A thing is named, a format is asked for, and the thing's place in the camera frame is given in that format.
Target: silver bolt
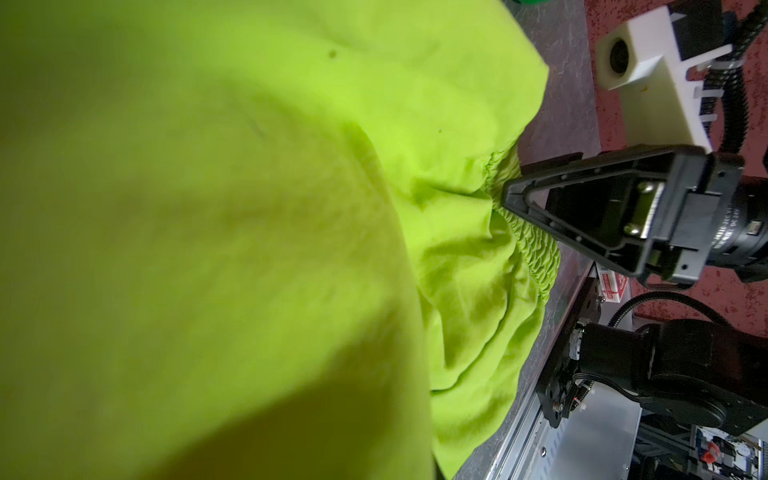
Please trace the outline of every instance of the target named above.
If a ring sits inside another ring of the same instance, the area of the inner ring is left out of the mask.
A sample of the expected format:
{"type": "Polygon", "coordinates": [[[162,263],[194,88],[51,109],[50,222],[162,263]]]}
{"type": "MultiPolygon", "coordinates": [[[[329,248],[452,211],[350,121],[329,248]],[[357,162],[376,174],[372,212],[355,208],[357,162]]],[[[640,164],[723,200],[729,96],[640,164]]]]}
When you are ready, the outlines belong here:
{"type": "Polygon", "coordinates": [[[637,235],[640,235],[640,225],[637,225],[636,223],[627,223],[624,225],[624,233],[627,235],[632,235],[633,237],[636,237],[637,235]]]}
{"type": "Polygon", "coordinates": [[[656,190],[656,184],[654,182],[640,182],[637,185],[637,191],[641,194],[649,194],[654,190],[656,190]]]}

